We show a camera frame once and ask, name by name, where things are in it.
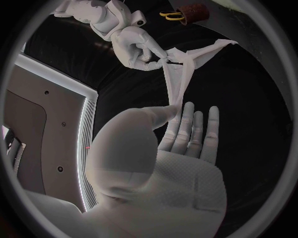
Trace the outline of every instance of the glove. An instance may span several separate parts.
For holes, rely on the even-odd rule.
[[[166,52],[142,28],[129,26],[118,30],[111,36],[113,49],[119,61],[128,68],[154,70],[162,67],[161,62],[147,63],[152,52],[165,59]]]
[[[167,121],[158,146],[153,130]],[[182,117],[175,106],[118,114],[87,157],[86,176],[98,199],[93,209],[133,237],[214,237],[226,211],[214,165],[218,129],[219,111],[211,107],[202,147],[203,114],[190,102]]]

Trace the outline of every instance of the scissors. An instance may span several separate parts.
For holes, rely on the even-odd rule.
[[[165,16],[165,19],[169,21],[181,21],[185,18],[182,13],[177,11],[161,11],[159,14]]]

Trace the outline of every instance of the screw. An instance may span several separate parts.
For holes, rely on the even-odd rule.
[[[62,167],[62,166],[59,166],[59,167],[57,168],[57,170],[58,170],[60,173],[62,173],[62,172],[63,172],[63,167]]]

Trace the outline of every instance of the finger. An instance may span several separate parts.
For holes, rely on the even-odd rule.
[[[143,44],[147,46],[157,57],[165,59],[167,57],[166,52],[159,46],[159,44],[152,38],[147,32],[140,35],[143,40]]]
[[[165,125],[169,120],[172,120],[178,113],[177,107],[174,105],[166,107],[147,107],[142,108],[142,111],[147,113],[152,123],[152,130],[155,130]]]
[[[178,130],[181,122],[181,112],[182,111],[180,110],[179,113],[175,116],[175,118],[169,121],[165,134],[158,146],[159,150],[168,151],[168,152],[171,151],[174,141],[176,139],[176,136],[178,134]]]
[[[161,68],[162,65],[159,64],[158,62],[150,62],[150,63],[145,63],[144,61],[141,61],[137,59],[134,64],[135,69],[143,70],[143,71],[150,71],[150,70],[155,70]]]
[[[185,155],[198,158],[202,150],[203,136],[203,113],[195,112],[191,138],[187,146]]]
[[[176,136],[173,147],[171,149],[172,153],[176,153],[180,155],[185,154],[187,149],[187,144],[189,142],[189,137],[191,134],[191,127],[193,124],[193,117],[194,117],[194,109],[195,109],[195,105],[192,102],[188,102],[184,105],[179,131]]]
[[[136,44],[136,46],[143,50],[143,54],[139,56],[138,59],[144,62],[148,62],[152,57],[151,50],[149,50],[144,44],[138,43]]]
[[[200,159],[215,164],[219,143],[220,113],[218,107],[209,110],[208,127]]]

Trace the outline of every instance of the gloved hand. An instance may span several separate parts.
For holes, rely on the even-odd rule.
[[[157,147],[153,130],[169,120]],[[218,129],[219,111],[211,107],[202,148],[203,114],[194,113],[193,103],[182,117],[175,106],[118,114],[87,157],[86,176],[99,202],[92,210],[133,237],[214,237],[226,211],[223,177],[214,166]]]
[[[114,32],[111,36],[113,49],[119,61],[128,68],[154,70],[162,67],[161,62],[147,63],[152,52],[165,59],[166,52],[142,28],[129,26]]]

